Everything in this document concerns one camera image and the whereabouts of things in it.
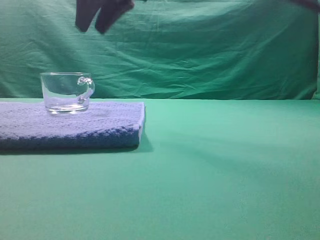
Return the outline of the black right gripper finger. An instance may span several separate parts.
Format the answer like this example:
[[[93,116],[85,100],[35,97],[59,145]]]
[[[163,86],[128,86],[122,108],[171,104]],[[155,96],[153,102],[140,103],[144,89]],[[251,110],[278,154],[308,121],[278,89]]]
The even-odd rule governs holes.
[[[107,0],[99,11],[95,22],[95,29],[105,34],[111,26],[126,12],[134,7],[132,0]]]

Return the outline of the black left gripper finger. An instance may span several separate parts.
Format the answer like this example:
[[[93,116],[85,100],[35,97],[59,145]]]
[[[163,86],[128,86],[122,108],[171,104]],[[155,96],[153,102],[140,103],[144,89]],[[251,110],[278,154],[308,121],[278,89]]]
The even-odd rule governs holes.
[[[100,0],[76,0],[75,26],[86,32],[100,8]]]

